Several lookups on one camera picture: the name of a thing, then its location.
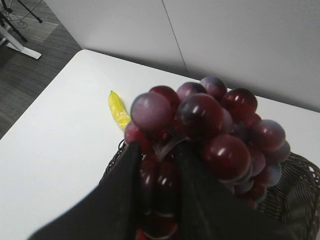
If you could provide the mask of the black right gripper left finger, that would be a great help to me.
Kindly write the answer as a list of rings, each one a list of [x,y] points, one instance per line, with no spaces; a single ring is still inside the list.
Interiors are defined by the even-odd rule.
[[[142,159],[129,144],[104,180],[83,200],[34,232],[31,240],[134,240],[137,231],[136,177]]]

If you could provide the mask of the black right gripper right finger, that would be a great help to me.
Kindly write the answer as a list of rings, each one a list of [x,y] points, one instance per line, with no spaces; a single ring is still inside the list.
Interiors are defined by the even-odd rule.
[[[180,173],[182,240],[295,240],[284,224],[264,216],[236,198],[193,153],[176,147]]]

